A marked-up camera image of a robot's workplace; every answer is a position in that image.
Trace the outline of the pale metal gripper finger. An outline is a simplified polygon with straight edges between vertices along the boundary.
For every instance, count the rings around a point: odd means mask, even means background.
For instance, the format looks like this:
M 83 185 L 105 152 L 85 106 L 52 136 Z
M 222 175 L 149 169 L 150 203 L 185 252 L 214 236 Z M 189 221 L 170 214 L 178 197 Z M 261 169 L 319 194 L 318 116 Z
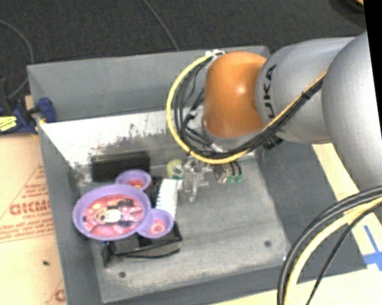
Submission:
M 196 158 L 187 158 L 183 164 L 183 177 L 204 177 L 207 173 L 212 173 L 212 166 L 208 163 L 199 161 Z
M 194 203 L 201 188 L 210 185 L 209 179 L 204 174 L 193 174 L 183 178 L 183 194 L 186 203 Z

